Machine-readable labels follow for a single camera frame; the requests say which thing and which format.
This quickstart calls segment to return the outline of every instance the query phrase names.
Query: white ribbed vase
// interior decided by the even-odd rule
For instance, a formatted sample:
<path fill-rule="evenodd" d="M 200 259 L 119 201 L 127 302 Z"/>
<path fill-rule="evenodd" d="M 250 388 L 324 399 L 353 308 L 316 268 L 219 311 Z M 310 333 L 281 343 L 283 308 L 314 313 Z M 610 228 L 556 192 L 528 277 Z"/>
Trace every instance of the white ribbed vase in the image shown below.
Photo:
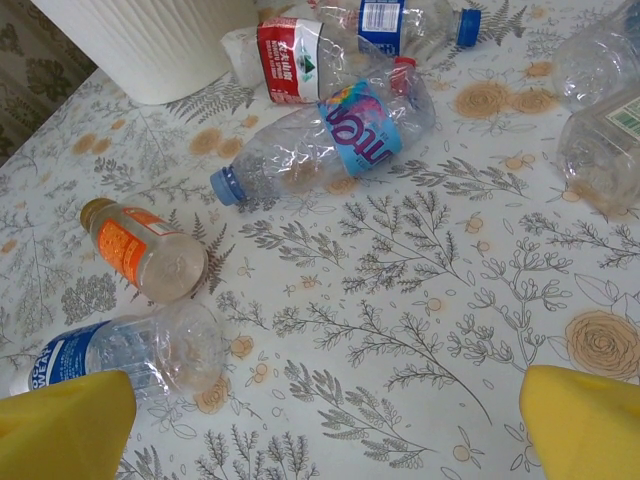
<path fill-rule="evenodd" d="M 161 104 L 229 69 L 222 36 L 257 25 L 253 0 L 33 0 L 133 100 Z"/>

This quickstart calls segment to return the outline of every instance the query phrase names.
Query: orange label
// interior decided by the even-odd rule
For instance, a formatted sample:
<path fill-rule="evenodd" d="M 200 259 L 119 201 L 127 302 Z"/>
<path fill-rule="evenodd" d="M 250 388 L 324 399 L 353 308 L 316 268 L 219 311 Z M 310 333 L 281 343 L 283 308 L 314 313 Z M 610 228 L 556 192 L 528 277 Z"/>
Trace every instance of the orange label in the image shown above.
<path fill-rule="evenodd" d="M 147 246 L 140 239 L 109 219 L 98 233 L 100 255 L 135 287 L 138 264 Z"/>
<path fill-rule="evenodd" d="M 142 208 L 125 208 L 123 212 L 125 215 L 129 215 L 133 218 L 140 225 L 147 227 L 156 235 L 163 236 L 169 235 L 170 233 L 178 233 L 178 231 L 169 223 Z"/>

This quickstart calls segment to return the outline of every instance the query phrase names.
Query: floral tablecloth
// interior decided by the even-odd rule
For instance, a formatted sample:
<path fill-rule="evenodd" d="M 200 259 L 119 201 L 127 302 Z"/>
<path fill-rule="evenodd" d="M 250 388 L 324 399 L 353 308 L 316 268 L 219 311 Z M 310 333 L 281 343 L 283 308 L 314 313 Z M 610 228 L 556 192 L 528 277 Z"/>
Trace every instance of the floral tablecloth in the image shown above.
<path fill-rule="evenodd" d="M 438 122 L 419 145 L 239 208 L 208 176 L 290 108 L 230 76 L 139 106 L 96 72 L 0 169 L 2 393 L 56 334 L 157 308 L 79 224 L 108 196 L 206 244 L 197 298 L 228 348 L 210 391 L 139 405 L 117 478 L 543 478 L 527 367 L 638 382 L 638 212 L 603 216 L 549 166 L 568 115 L 550 55 L 611 3 L 469 0 L 481 42 L 423 68 Z"/>

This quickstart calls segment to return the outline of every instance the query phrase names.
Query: clear plastic bottle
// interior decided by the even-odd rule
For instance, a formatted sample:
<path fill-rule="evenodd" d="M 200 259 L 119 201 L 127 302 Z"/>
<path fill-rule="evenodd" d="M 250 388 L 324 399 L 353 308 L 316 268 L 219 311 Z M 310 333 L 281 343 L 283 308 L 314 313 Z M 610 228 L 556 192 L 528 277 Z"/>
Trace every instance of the clear plastic bottle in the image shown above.
<path fill-rule="evenodd" d="M 391 64 L 363 38 L 312 20 L 273 18 L 258 27 L 230 32 L 221 42 L 238 83 L 256 88 L 266 82 L 276 103 L 324 100 L 385 62 Z M 282 46 L 279 59 L 273 58 L 271 42 Z M 290 69 L 292 78 L 278 78 L 284 77 L 279 68 Z"/>
<path fill-rule="evenodd" d="M 604 20 L 565 40 L 553 55 L 554 87 L 578 111 L 640 76 L 640 2 L 627 0 Z"/>
<path fill-rule="evenodd" d="M 411 59 L 293 112 L 260 130 L 211 184 L 224 205 L 331 184 L 409 148 L 435 112 Z"/>
<path fill-rule="evenodd" d="M 202 244 L 147 210 L 97 198 L 80 223 L 107 263 L 156 303 L 191 295 L 206 279 Z"/>
<path fill-rule="evenodd" d="M 122 370 L 136 398 L 192 395 L 222 372 L 222 326 L 203 305 L 182 300 L 144 316 L 125 316 L 63 333 L 10 387 L 18 395 L 107 370 Z"/>
<path fill-rule="evenodd" d="M 557 162 L 570 187 L 605 213 L 640 200 L 640 84 L 574 113 Z"/>
<path fill-rule="evenodd" d="M 455 11 L 447 0 L 318 0 L 316 18 L 366 38 L 389 55 L 426 61 L 450 41 L 473 47 L 480 10 Z"/>

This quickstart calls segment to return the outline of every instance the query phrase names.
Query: bottle label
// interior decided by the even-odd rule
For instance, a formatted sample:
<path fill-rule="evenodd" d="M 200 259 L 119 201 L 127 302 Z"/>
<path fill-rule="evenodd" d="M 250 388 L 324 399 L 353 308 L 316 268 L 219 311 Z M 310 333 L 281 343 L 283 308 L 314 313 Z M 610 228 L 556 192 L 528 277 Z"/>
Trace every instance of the bottle label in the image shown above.
<path fill-rule="evenodd" d="M 82 377 L 87 374 L 85 360 L 93 335 L 107 322 L 63 333 L 51 340 L 36 358 L 31 370 L 31 389 Z"/>
<path fill-rule="evenodd" d="M 322 23 L 272 18 L 258 26 L 258 51 L 271 100 L 314 103 L 318 91 L 318 40 Z"/>
<path fill-rule="evenodd" d="M 108 219 L 98 232 L 98 250 L 109 265 L 138 288 L 138 265 L 147 245 L 125 230 L 112 219 Z"/>
<path fill-rule="evenodd" d="M 170 235 L 172 233 L 180 233 L 178 230 L 173 228 L 170 223 L 165 222 L 160 217 L 142 208 L 125 208 L 122 211 L 125 215 L 129 215 L 140 225 L 148 228 L 160 237 Z"/>
<path fill-rule="evenodd" d="M 318 103 L 318 110 L 351 176 L 402 150 L 398 129 L 366 80 Z"/>
<path fill-rule="evenodd" d="M 358 35 L 387 55 L 400 55 L 400 26 L 404 0 L 362 0 Z"/>
<path fill-rule="evenodd" d="M 640 97 L 605 115 L 616 127 L 640 140 Z"/>

